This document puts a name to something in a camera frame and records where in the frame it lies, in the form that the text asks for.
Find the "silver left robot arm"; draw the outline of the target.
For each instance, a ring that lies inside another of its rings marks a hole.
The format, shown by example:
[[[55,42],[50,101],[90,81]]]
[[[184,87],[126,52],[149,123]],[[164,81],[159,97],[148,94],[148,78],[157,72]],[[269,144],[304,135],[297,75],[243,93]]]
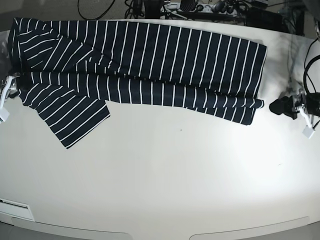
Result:
[[[299,114],[306,114],[307,117],[320,116],[320,93],[317,90],[310,92],[307,85],[307,81],[312,82],[309,69],[319,59],[320,57],[316,56],[310,62],[303,63],[302,81],[293,77],[293,67],[289,69],[289,79],[285,91],[269,104],[269,110],[273,114],[284,115],[293,120],[296,120]]]

